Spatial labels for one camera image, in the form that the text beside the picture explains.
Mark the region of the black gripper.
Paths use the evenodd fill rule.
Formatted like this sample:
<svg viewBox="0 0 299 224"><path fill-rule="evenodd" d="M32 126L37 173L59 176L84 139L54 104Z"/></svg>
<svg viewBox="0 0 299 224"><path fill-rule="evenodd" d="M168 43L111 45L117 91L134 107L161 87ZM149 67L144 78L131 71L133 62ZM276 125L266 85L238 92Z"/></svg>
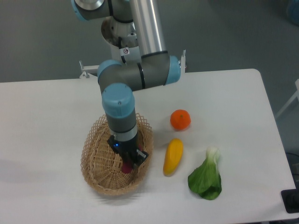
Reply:
<svg viewBox="0 0 299 224"><path fill-rule="evenodd" d="M137 136L128 141L118 141L111 135L107 140L112 151L122 158L124 167L138 168L149 156L147 152L138 149Z"/></svg>

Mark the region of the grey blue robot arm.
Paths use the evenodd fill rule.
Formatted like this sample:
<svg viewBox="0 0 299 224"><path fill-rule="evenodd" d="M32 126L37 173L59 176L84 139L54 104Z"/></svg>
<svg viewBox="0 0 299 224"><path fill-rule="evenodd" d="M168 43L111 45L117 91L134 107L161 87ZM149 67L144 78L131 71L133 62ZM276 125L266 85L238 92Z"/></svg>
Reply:
<svg viewBox="0 0 299 224"><path fill-rule="evenodd" d="M83 21L103 19L102 36L113 58L83 72L97 74L108 144L129 173L149 156L137 142L133 92L177 82L185 62L168 54L155 0L73 0L71 5Z"/></svg>

